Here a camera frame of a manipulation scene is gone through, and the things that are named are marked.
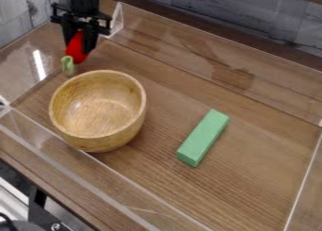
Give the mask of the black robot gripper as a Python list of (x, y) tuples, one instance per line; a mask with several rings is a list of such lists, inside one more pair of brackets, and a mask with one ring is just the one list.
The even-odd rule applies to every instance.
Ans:
[(70, 43), (77, 31), (83, 29), (83, 52), (90, 54), (97, 48), (98, 35), (111, 32), (113, 17), (99, 11), (99, 0), (53, 3), (53, 11), (51, 21), (61, 24), (66, 43)]

